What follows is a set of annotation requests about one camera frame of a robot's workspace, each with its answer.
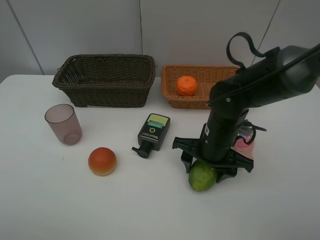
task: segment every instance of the bottle label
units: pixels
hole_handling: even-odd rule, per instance
[[[140,136],[154,141],[159,141],[161,133],[163,132],[167,122],[167,117],[151,114],[144,125]]]

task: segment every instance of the light brown wicker basket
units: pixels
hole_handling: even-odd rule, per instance
[[[161,91],[169,104],[177,109],[209,109],[211,88],[218,82],[235,75],[235,66],[165,65],[161,72]],[[194,96],[179,96],[176,82],[182,76],[197,80],[198,88]]]

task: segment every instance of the white table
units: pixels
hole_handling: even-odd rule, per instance
[[[172,149],[197,138],[208,110],[174,109],[156,79],[143,108],[75,108],[83,137],[61,144],[48,108],[70,103],[53,76],[0,84],[1,240],[309,240],[320,238],[320,91],[250,110],[258,132],[252,173],[193,192]],[[131,150],[150,113],[171,118],[159,152]],[[94,175],[88,156],[112,149],[114,173]]]

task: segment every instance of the pink translucent cup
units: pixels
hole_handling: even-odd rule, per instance
[[[44,118],[61,143],[74,145],[81,139],[82,129],[71,105],[55,105],[46,111]]]

